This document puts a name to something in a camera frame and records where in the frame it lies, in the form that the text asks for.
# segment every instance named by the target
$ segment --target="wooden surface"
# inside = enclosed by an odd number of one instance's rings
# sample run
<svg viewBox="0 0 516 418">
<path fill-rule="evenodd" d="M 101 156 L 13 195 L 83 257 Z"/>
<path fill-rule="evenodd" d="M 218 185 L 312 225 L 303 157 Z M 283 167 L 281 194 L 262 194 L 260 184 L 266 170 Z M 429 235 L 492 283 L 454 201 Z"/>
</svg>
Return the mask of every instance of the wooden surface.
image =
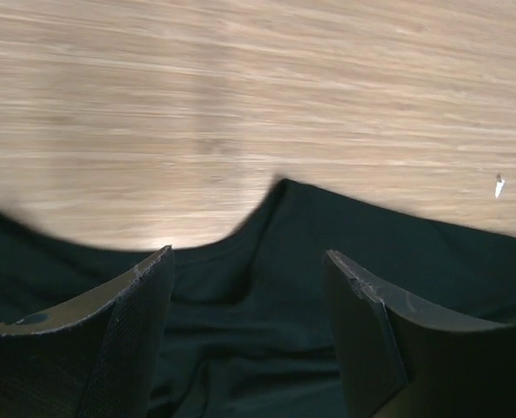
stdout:
<svg viewBox="0 0 516 418">
<path fill-rule="evenodd" d="M 516 0 L 0 0 L 0 207 L 193 246 L 279 175 L 516 235 Z"/>
</svg>

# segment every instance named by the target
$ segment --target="black plastic part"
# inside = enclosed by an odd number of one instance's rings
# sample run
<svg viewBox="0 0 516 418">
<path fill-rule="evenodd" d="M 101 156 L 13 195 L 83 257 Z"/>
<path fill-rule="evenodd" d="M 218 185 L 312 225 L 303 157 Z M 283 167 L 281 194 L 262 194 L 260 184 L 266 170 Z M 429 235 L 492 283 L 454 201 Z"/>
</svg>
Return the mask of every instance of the black plastic part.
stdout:
<svg viewBox="0 0 516 418">
<path fill-rule="evenodd" d="M 334 251 L 324 283 L 351 418 L 516 417 L 516 324 L 433 304 Z"/>
<path fill-rule="evenodd" d="M 166 247 L 72 300 L 0 324 L 0 417 L 144 417 L 173 264 Z"/>
</svg>

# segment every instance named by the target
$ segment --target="garment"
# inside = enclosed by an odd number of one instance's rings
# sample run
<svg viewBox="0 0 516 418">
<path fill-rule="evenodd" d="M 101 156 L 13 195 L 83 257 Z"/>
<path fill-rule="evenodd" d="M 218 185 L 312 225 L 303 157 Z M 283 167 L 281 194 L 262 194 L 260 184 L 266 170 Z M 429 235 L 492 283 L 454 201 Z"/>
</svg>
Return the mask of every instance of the garment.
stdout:
<svg viewBox="0 0 516 418">
<path fill-rule="evenodd" d="M 148 416 L 346 417 L 321 285 L 328 249 L 443 307 L 516 321 L 515 238 L 284 179 L 230 237 L 175 251 Z M 64 302 L 149 255 L 49 238 L 0 213 L 0 322 Z"/>
</svg>

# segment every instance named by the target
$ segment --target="dark green cloth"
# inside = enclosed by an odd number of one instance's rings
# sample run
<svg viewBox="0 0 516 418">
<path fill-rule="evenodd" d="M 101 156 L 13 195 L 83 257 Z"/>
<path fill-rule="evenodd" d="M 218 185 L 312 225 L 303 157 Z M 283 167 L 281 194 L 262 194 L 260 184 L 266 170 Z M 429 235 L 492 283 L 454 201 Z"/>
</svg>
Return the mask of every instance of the dark green cloth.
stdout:
<svg viewBox="0 0 516 418">
<path fill-rule="evenodd" d="M 175 252 L 148 416 L 346 417 L 321 284 L 328 249 L 444 307 L 516 321 L 515 238 L 281 180 L 232 236 Z M 0 322 L 64 302 L 148 255 L 48 238 L 0 213 Z"/>
</svg>

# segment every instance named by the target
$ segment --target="white speck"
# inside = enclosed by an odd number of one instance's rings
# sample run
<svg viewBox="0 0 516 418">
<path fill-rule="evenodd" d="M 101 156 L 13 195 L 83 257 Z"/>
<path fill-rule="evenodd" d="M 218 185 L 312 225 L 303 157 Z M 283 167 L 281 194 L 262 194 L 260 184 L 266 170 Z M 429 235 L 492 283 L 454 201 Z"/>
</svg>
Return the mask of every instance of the white speck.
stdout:
<svg viewBox="0 0 516 418">
<path fill-rule="evenodd" d="M 503 186 L 505 185 L 505 179 L 501 177 L 501 174 L 498 174 L 497 177 L 497 184 L 495 185 L 495 198 L 498 198 L 501 194 L 501 189 L 503 189 Z"/>
</svg>

